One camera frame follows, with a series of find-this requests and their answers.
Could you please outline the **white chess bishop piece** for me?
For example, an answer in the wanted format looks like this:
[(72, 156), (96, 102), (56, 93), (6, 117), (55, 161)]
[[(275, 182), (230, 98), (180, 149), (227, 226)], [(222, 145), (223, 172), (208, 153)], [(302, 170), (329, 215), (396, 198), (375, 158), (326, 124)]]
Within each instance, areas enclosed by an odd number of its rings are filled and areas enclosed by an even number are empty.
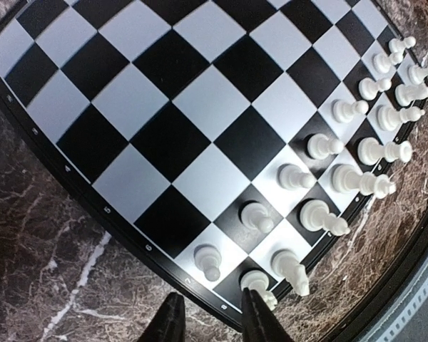
[(350, 233), (347, 221), (331, 213), (328, 205), (320, 199), (306, 202), (300, 210), (299, 218), (302, 226), (311, 232), (323, 229), (335, 236)]

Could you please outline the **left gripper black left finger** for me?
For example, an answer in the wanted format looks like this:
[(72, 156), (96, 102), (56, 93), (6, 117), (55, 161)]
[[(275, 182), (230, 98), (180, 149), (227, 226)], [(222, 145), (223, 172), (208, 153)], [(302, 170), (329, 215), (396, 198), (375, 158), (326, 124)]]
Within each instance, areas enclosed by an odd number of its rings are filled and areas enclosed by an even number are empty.
[(185, 302), (182, 295), (171, 292), (165, 298), (145, 331), (138, 338), (142, 341), (184, 341)]

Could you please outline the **white chess queen piece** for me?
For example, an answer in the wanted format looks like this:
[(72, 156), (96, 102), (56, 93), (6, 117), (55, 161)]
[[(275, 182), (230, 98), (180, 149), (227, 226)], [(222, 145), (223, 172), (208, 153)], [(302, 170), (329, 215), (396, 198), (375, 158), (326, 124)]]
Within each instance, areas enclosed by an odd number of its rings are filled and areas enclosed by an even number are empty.
[(387, 162), (401, 160), (407, 163), (411, 160), (412, 153), (413, 149), (408, 141), (400, 144), (391, 141), (386, 145), (380, 145), (374, 138), (364, 138), (357, 148), (358, 158), (365, 165), (375, 165), (380, 159), (385, 159)]

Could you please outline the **white chess rook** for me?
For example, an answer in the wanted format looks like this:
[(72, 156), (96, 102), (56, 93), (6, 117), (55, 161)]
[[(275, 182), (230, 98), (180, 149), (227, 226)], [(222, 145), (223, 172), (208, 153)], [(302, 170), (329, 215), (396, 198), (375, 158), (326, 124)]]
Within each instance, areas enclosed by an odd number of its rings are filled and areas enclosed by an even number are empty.
[(249, 271), (244, 274), (240, 280), (240, 288), (242, 290), (246, 288), (249, 290), (256, 290), (267, 307), (273, 311), (277, 306), (277, 299), (275, 295), (268, 290), (268, 287), (269, 278), (263, 271)]
[(271, 260), (272, 270), (280, 277), (283, 277), (299, 296), (310, 294), (310, 285), (306, 269), (296, 257), (296, 254), (289, 249), (278, 251)]

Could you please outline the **white chess pawn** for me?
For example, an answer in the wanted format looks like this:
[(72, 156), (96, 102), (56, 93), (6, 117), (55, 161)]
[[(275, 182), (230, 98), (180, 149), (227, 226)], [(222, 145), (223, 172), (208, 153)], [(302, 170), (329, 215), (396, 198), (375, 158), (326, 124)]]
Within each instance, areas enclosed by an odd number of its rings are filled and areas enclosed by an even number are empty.
[(371, 78), (364, 78), (360, 81), (358, 88), (364, 100), (373, 100), (377, 97), (378, 93), (389, 90), (391, 86), (392, 80), (390, 78), (382, 78), (378, 81), (374, 81)]
[(382, 130), (393, 131), (401, 124), (418, 121), (424, 114), (425, 110), (415, 106), (395, 110), (383, 105), (377, 111), (377, 121)]
[(324, 160), (331, 155), (340, 154), (345, 145), (337, 138), (329, 138), (322, 133), (313, 135), (307, 143), (309, 156), (316, 160)]
[(391, 67), (401, 63), (403, 59), (404, 55), (400, 52), (391, 53), (389, 56), (385, 53), (378, 53), (374, 55), (372, 62), (379, 73), (388, 73)]
[(281, 187), (286, 190), (310, 189), (317, 182), (312, 173), (304, 172), (300, 167), (293, 164), (282, 165), (277, 177)]
[(203, 272), (208, 281), (217, 281), (220, 278), (220, 252), (210, 245), (203, 245), (194, 252), (196, 267)]
[(332, 106), (333, 117), (339, 123), (350, 123), (356, 115), (365, 115), (368, 110), (369, 105), (365, 100), (353, 103), (336, 100)]
[(404, 53), (406, 49), (414, 47), (416, 38), (408, 36), (403, 39), (393, 38), (389, 41), (388, 46), (391, 53)]
[(245, 227), (263, 234), (269, 233), (275, 226), (268, 209), (259, 202), (245, 205), (240, 212), (240, 221)]

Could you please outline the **black grey chess board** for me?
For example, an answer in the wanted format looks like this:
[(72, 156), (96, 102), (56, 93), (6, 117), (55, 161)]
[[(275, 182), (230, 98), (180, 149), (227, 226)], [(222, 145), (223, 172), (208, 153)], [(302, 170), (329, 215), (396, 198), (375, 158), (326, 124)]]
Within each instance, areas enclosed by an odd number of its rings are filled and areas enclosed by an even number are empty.
[[(322, 200), (348, 222), (374, 196), (336, 191), (332, 173), (386, 175), (392, 162), (360, 162), (360, 141), (400, 144), (414, 122), (382, 130), (378, 109), (424, 110), (427, 98), (402, 107), (394, 93), (414, 85), (413, 47), (388, 73), (373, 65), (393, 38), (406, 37), (374, 1), (20, 1), (0, 25), (0, 101), (108, 229), (240, 330), (244, 274), (263, 271), (278, 302), (292, 287), (274, 255), (289, 249), (311, 268), (337, 239), (304, 228), (302, 206)], [(334, 102), (364, 100), (364, 78), (392, 86), (337, 122)], [(343, 151), (310, 157), (318, 133)], [(286, 164), (317, 182), (284, 189)], [(240, 221), (251, 202), (267, 208), (269, 233)], [(195, 265), (203, 245), (222, 257), (217, 281)]]

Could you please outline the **white chess rook corner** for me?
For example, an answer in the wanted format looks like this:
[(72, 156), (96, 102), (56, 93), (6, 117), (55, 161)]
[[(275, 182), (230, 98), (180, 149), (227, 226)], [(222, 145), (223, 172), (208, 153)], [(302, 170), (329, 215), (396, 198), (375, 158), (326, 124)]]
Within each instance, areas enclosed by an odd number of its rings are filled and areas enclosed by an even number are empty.
[(428, 66), (423, 68), (418, 65), (413, 65), (408, 68), (408, 76), (412, 84), (419, 85), (428, 77)]

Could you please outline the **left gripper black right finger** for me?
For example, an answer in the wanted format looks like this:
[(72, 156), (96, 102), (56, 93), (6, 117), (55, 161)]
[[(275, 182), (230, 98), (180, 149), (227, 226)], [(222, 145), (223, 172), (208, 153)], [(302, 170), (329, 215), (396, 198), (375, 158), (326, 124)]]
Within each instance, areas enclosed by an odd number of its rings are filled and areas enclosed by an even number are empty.
[(243, 341), (289, 341), (289, 335), (256, 290), (243, 289)]

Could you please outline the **white chess king piece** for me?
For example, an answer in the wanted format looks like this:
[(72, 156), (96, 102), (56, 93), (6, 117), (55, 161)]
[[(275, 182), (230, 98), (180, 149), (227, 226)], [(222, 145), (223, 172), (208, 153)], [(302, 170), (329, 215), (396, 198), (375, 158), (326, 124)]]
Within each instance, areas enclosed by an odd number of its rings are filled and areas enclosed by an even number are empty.
[(372, 172), (358, 173), (352, 165), (338, 165), (332, 173), (332, 186), (341, 193), (358, 191), (361, 195), (374, 195), (383, 199), (397, 190), (387, 175), (376, 176)]

